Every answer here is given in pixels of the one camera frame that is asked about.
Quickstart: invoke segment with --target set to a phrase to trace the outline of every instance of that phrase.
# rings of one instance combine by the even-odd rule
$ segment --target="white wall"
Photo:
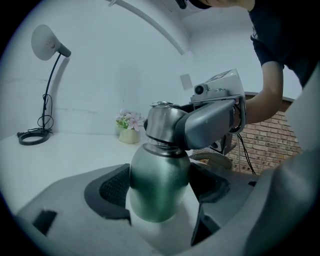
[[[50,94],[54,130],[113,134],[121,108],[148,114],[153,101],[185,104],[183,56],[145,20],[105,0],[45,0],[24,20],[0,63],[0,139],[37,127],[54,65],[37,59],[31,35],[48,25],[72,54],[60,58]]]
[[[215,29],[192,34],[189,44],[193,53],[192,82],[203,83],[216,74],[236,68],[244,91],[260,92],[263,77],[260,62],[250,40],[252,28],[234,23],[223,25],[221,23]],[[283,96],[296,99],[301,91],[298,78],[285,67]]]

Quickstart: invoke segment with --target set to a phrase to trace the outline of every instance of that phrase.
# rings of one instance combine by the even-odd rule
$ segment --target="red brick wall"
[[[297,138],[288,125],[285,114],[281,111],[264,122],[247,124],[240,134],[252,167],[259,174],[301,152]],[[251,173],[242,145],[240,161],[238,159],[238,140],[235,135],[232,138],[232,144],[237,146],[226,156],[233,162],[233,170],[238,172],[240,164],[241,172]]]

